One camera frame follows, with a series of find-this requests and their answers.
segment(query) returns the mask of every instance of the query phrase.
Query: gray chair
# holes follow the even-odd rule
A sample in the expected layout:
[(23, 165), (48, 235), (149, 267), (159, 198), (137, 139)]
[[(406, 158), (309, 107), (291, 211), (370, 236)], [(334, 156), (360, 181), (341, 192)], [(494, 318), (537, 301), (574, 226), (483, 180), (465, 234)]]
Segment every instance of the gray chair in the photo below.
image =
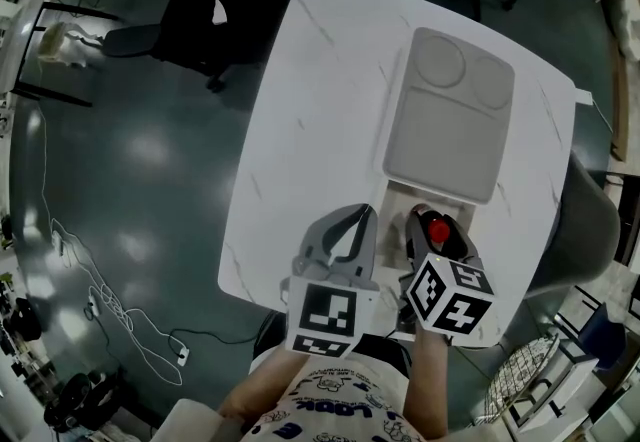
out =
[(620, 238), (618, 210), (572, 153), (554, 227), (527, 298), (599, 277)]

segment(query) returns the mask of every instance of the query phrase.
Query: table leg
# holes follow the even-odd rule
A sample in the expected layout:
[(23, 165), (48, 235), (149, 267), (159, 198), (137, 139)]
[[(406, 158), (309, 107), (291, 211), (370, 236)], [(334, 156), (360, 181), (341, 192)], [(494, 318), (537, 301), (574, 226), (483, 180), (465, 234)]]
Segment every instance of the table leg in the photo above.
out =
[(91, 104), (90, 102), (83, 101), (81, 99), (78, 99), (77, 97), (73, 97), (67, 94), (61, 94), (60, 92), (55, 92), (53, 90), (49, 90), (48, 88), (43, 88), (41, 86), (35, 86), (35, 85), (30, 85), (28, 83), (23, 83), (22, 81), (16, 81), (16, 86), (13, 90), (14, 92), (18, 93), (18, 95), (31, 97), (31, 99), (37, 99), (37, 97), (33, 97), (33, 96), (40, 95), (42, 97), (49, 97), (51, 99), (55, 99), (56, 101), (75, 104), (76, 106), (84, 106), (87, 108), (90, 108), (91, 106), (93, 106), (93, 104)]
[(112, 21), (119, 20), (117, 16), (112, 14), (106, 14), (99, 10), (93, 10), (91, 8), (84, 8), (76, 5), (65, 5), (64, 3), (53, 3), (51, 1), (45, 1), (42, 4), (42, 8), (48, 8), (49, 10), (57, 10), (58, 12), (71, 12), (73, 14), (91, 15), (93, 17), (100, 17), (101, 19), (110, 19)]

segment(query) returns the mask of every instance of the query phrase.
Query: person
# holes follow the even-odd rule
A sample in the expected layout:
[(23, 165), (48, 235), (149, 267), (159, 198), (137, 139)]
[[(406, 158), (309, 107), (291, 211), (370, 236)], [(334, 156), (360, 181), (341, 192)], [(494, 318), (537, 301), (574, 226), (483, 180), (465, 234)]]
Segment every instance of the person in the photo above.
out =
[[(387, 346), (399, 348), (396, 342), (365, 338), (365, 344), (345, 359), (291, 352), (280, 344), (233, 388), (207, 422), (198, 422), (202, 419), (198, 408), (190, 410), (178, 402), (153, 442), (495, 440), (486, 425), (448, 433), (448, 347), (443, 336), (417, 328), (410, 378), (397, 359), (371, 356), (389, 355)], [(361, 345), (364, 351), (359, 352)], [(177, 417), (183, 422), (176, 422)], [(228, 429), (234, 422), (243, 426), (235, 436)], [(199, 425), (210, 429), (201, 439)]]

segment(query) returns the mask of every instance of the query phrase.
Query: white cable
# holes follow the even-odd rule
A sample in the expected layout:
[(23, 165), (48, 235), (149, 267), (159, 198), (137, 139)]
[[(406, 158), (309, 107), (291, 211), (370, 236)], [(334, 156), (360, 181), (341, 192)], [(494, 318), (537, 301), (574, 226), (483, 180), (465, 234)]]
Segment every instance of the white cable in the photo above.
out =
[[(131, 340), (132, 340), (134, 346), (138, 349), (138, 351), (142, 355), (142, 358), (147, 363), (147, 365), (151, 368), (151, 370), (156, 374), (156, 376), (158, 378), (160, 378), (162, 381), (166, 382), (166, 383), (169, 383), (171, 385), (181, 386), (182, 385), (182, 374), (180, 373), (180, 370), (175, 365), (173, 365), (171, 362), (169, 362), (166, 358), (164, 358), (161, 355), (158, 355), (156, 352), (150, 350), (149, 348), (145, 347), (143, 344), (140, 343), (140, 341), (138, 340), (138, 338), (134, 334), (134, 323), (133, 323), (133, 319), (131, 318), (129, 313), (131, 313), (131, 312), (139, 312), (139, 313), (141, 313), (144, 316), (144, 318), (148, 321), (148, 323), (153, 327), (153, 329), (159, 335), (174, 340), (175, 342), (180, 344), (184, 350), (187, 350), (187, 346), (180, 339), (174, 337), (173, 335), (161, 332), (158, 329), (158, 327), (153, 323), (153, 321), (151, 321), (149, 316), (147, 316), (147, 313), (145, 311), (143, 311), (142, 309), (133, 308), (133, 309), (126, 309), (125, 310), (122, 307), (122, 303), (120, 302), (120, 299), (116, 296), (116, 294), (113, 292), (113, 290), (107, 285), (107, 282), (104, 280), (104, 278), (100, 274), (98, 266), (96, 265), (95, 261), (93, 260), (93, 257), (91, 256), (91, 253), (89, 252), (88, 248), (84, 245), (82, 240), (78, 236), (76, 236), (75, 234), (73, 234), (73, 233), (69, 232), (68, 230), (66, 230), (64, 228), (64, 226), (62, 225), (62, 223), (60, 223), (59, 220), (56, 220), (55, 218), (51, 217), (51, 211), (49, 210), (49, 205), (47, 204), (47, 199), (46, 199), (45, 194), (44, 194), (46, 183), (47, 183), (47, 119), (44, 117), (44, 113), (42, 112), (42, 109), (40, 108), (40, 105), (38, 104), (37, 106), (38, 106), (38, 111), (40, 112), (40, 116), (42, 117), (43, 128), (44, 128), (44, 172), (43, 172), (43, 178), (42, 178), (41, 196), (42, 196), (42, 201), (44, 202), (44, 206), (45, 206), (45, 208), (47, 210), (47, 221), (48, 221), (50, 237), (53, 237), (53, 233), (54, 232), (58, 232), (58, 234), (60, 235), (60, 239), (62, 241), (63, 255), (65, 253), (68, 253), (67, 252), (67, 248), (69, 248), (71, 250), (71, 252), (73, 252), (75, 260), (78, 263), (78, 266), (80, 266), (80, 268), (82, 268), (89, 275), (89, 278), (93, 282), (93, 285), (89, 286), (89, 294), (91, 294), (92, 291), (95, 291), (97, 293), (97, 295), (102, 300), (102, 303), (104, 304), (104, 306), (113, 313), (113, 315), (116, 317), (116, 319), (120, 322), (120, 324), (127, 331), (127, 333), (129, 334), (129, 337), (131, 337)], [(63, 234), (61, 234), (60, 231), (54, 229), (54, 225), (55, 225), (56, 229), (60, 229), (60, 231), (62, 231), (62, 233), (64, 234), (64, 236), (68, 240), (68, 242), (65, 241), (65, 238), (62, 237)], [(78, 253), (76, 252), (76, 247), (75, 247), (75, 244), (73, 243), (73, 239), (75, 239), (77, 241), (78, 245), (80, 245), (80, 247), (82, 249), (84, 249), (84, 254), (85, 254), (86, 257), (88, 257), (89, 262), (91, 264), (91, 268), (93, 268), (93, 271), (88, 267), (88, 265), (83, 263), (80, 260), (80, 258), (78, 257)], [(67, 266), (67, 264), (65, 263), (64, 259), (62, 260), (62, 263), (63, 263), (63, 265), (65, 267), (71, 267), (71, 254), (70, 253), (68, 255), (69, 266)], [(154, 357), (159, 358), (165, 364), (167, 364), (169, 367), (173, 368), (173, 370), (178, 375), (178, 381), (173, 381), (173, 380), (167, 379), (164, 376), (162, 376), (156, 370), (156, 368), (153, 366), (153, 364), (151, 364), (151, 362), (149, 362), (149, 360), (147, 359), (147, 354), (153, 355)]]

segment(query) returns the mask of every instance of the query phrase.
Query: desk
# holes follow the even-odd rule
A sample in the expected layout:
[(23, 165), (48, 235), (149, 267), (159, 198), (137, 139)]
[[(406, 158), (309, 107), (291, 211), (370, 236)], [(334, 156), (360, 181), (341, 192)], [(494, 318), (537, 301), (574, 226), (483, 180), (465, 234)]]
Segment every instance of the desk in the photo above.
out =
[(39, 100), (38, 96), (43, 96), (79, 106), (91, 106), (91, 103), (76, 97), (20, 81), (20, 72), (33, 32), (44, 29), (37, 26), (40, 14), (44, 9), (80, 13), (102, 19), (118, 19), (114, 15), (88, 8), (51, 3), (45, 0), (29, 0), (13, 17), (11, 26), (5, 32), (2, 47), (0, 47), (0, 94), (14, 92), (29, 99)]
[[(312, 222), (348, 204), (368, 202), (378, 213), (396, 204), (397, 190), (374, 170), (373, 160), (399, 50), (420, 26), (484, 48), (516, 73), (498, 185), (469, 225), (499, 301), (469, 337), (453, 343), (482, 347), (499, 341), (533, 277), (557, 210), (576, 88), (515, 42), (423, 0), (291, 0), (240, 158), (218, 271), (223, 291), (284, 312), (280, 281), (291, 274)], [(391, 238), (391, 231), (379, 223), (378, 240)], [(374, 270), (376, 281), (380, 274)], [(382, 299), (391, 288), (381, 285)], [(375, 321), (372, 333), (386, 335), (395, 326), (394, 306), (378, 304), (387, 309), (386, 321)]]

